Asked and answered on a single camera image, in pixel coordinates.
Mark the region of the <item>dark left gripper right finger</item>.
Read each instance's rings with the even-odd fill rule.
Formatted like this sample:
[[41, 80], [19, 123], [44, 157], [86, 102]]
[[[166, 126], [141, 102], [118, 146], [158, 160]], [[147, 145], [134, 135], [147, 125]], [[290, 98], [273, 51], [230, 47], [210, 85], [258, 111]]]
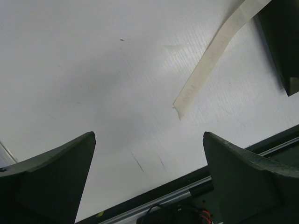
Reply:
[[299, 170], [203, 135], [208, 169], [226, 224], [297, 224]]

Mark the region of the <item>black wrapping paper sheet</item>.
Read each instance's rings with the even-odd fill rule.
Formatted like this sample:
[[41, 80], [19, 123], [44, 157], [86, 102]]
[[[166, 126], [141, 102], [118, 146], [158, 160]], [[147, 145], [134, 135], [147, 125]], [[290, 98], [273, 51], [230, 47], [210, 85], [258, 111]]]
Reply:
[[257, 16], [283, 87], [294, 95], [299, 92], [299, 2], [272, 0]]

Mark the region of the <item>cream ribbon strip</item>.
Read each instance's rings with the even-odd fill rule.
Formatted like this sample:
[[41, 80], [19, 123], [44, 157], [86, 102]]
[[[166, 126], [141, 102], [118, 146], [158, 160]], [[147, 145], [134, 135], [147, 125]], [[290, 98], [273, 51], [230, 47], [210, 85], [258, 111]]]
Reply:
[[182, 119], [234, 35], [271, 0], [245, 0], [219, 28], [173, 103]]

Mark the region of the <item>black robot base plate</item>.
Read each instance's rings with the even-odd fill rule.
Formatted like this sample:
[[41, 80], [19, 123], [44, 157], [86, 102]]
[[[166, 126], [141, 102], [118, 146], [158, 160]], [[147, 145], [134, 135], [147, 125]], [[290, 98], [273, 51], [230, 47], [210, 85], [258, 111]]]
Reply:
[[[299, 136], [298, 126], [283, 132], [286, 132], [285, 136], [292, 133]], [[299, 168], [299, 144], [290, 145], [263, 157]], [[145, 213], [137, 216], [137, 219], [122, 224], [224, 224], [213, 181], [208, 187], [191, 191], [191, 194], [174, 203], [154, 204], [146, 209]], [[83, 223], [97, 224], [96, 215], [84, 219]]]

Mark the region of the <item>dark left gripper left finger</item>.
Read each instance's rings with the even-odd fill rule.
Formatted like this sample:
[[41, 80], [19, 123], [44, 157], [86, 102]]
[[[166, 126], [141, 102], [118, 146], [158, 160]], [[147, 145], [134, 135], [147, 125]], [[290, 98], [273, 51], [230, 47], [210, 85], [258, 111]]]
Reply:
[[73, 224], [96, 146], [94, 132], [0, 169], [2, 224]]

